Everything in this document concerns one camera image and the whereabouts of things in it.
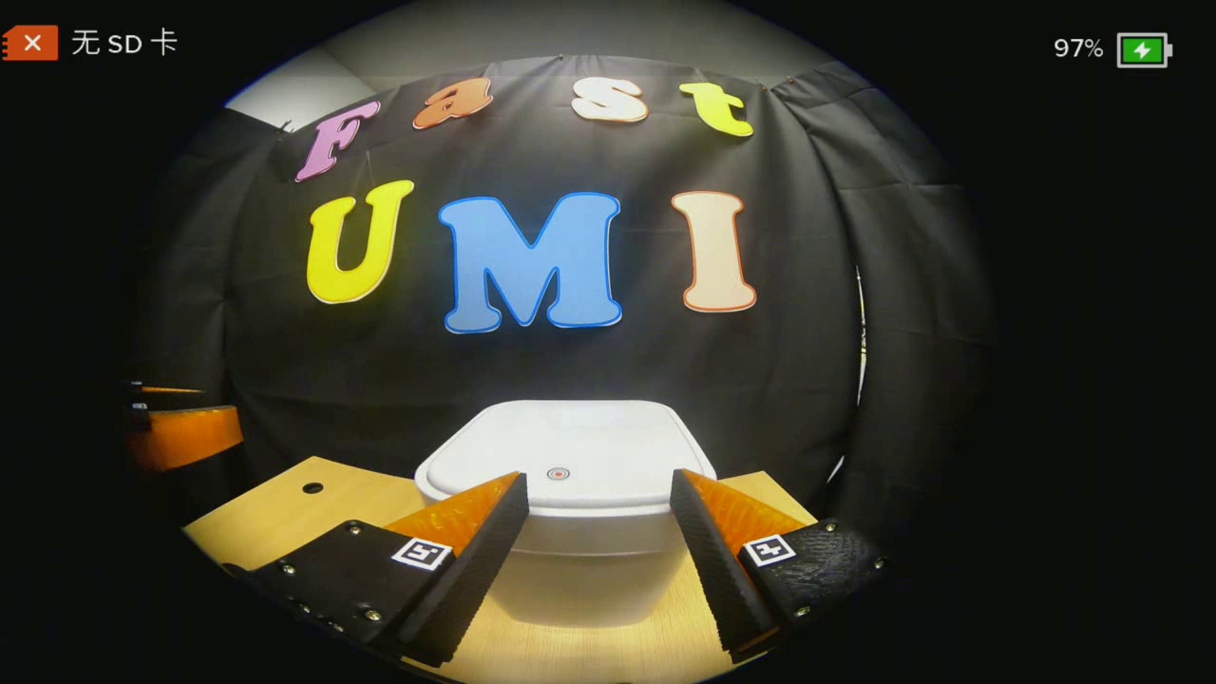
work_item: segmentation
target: word fast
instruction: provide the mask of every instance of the word fast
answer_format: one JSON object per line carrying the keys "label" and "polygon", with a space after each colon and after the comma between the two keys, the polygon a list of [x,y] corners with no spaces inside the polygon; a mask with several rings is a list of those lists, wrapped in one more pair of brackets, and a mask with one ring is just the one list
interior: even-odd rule
{"label": "word fast", "polygon": [[[342,224],[355,207],[342,197],[313,212],[308,254],[308,285],[327,304],[356,302],[375,290],[388,273],[401,200],[413,183],[398,180],[367,194],[372,207],[364,260],[350,270],[338,268]],[[682,192],[671,206],[688,222],[693,279],[685,305],[696,312],[738,312],[756,302],[743,280],[734,215],[743,202],[725,192]],[[502,295],[511,315],[528,326],[536,319],[550,282],[557,279],[557,299],[546,312],[558,327],[613,325],[621,318],[612,297],[608,232],[620,202],[598,192],[575,192],[558,200],[535,242],[529,243],[502,202],[471,197],[445,204],[439,222],[452,231],[456,308],[444,319],[455,333],[490,332],[502,314],[490,305],[489,281]]]}
{"label": "word fast", "polygon": [[[751,135],[751,125],[731,114],[731,107],[743,107],[743,101],[724,92],[722,86],[713,83],[686,83],[680,86],[680,91],[692,95],[697,114],[714,130],[741,138]],[[651,114],[646,102],[637,97],[642,94],[642,89],[629,80],[584,78],[574,84],[574,94],[578,97],[570,106],[585,119],[640,122]],[[490,79],[462,80],[427,97],[426,108],[413,118],[413,128],[423,130],[451,118],[467,117],[480,112],[492,101]],[[304,162],[304,168],[295,174],[295,181],[306,180],[333,168],[338,163],[333,148],[345,150],[359,133],[359,122],[375,117],[379,112],[379,106],[378,101],[368,102],[319,123],[316,140]]]}

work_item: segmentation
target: wooden table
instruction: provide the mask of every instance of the wooden table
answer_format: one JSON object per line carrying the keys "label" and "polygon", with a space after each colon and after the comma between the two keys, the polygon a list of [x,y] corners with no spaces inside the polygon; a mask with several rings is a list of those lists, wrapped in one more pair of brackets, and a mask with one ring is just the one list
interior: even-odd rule
{"label": "wooden table", "polygon": [[[722,482],[807,525],[815,522],[764,472]],[[322,489],[305,493],[305,484],[311,483]],[[215,562],[255,568],[343,521],[388,525],[422,506],[412,480],[311,458],[198,518],[185,532]],[[512,619],[486,598],[451,662],[440,668],[411,665],[468,684],[683,684],[733,667],[719,644],[687,551],[668,594],[638,624],[528,624]]]}

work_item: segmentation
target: yellow letter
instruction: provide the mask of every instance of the yellow letter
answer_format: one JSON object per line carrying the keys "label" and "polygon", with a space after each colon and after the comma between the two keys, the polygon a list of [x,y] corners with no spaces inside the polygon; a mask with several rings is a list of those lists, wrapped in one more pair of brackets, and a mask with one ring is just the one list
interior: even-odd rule
{"label": "yellow letter", "polygon": [[356,302],[384,280],[393,257],[396,237],[396,215],[401,198],[413,191],[413,181],[396,180],[367,194],[372,206],[371,229],[364,260],[350,270],[338,268],[338,243],[342,223],[355,208],[354,197],[326,202],[313,212],[313,243],[308,252],[308,287],[313,296],[326,304]]}
{"label": "yellow letter", "polygon": [[640,122],[651,111],[636,96],[642,89],[627,80],[591,77],[574,84],[578,95],[570,105],[585,119]]}
{"label": "yellow letter", "polygon": [[731,116],[731,107],[743,107],[743,100],[722,91],[721,85],[713,83],[686,83],[681,92],[692,95],[697,103],[697,113],[702,120],[715,130],[747,138],[751,135],[751,125]]}

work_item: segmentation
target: charging icon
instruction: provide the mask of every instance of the charging icon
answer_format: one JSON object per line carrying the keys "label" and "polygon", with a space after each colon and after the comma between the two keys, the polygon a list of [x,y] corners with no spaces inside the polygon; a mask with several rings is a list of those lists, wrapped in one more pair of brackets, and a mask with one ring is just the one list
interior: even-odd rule
{"label": "charging icon", "polygon": [[1170,66],[1173,45],[1167,33],[1120,33],[1115,58],[1121,69],[1164,69]]}

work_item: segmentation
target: letter m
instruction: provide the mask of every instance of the letter m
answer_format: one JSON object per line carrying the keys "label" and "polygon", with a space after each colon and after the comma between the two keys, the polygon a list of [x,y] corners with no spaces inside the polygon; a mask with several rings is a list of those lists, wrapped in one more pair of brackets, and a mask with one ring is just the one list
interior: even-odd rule
{"label": "letter m", "polygon": [[490,305],[494,282],[519,325],[531,325],[548,284],[557,301],[546,312],[558,327],[613,325],[621,309],[612,298],[608,231],[620,213],[615,197],[575,192],[558,200],[531,245],[494,197],[471,197],[439,209],[456,252],[456,308],[444,319],[451,332],[489,332],[502,323]]}

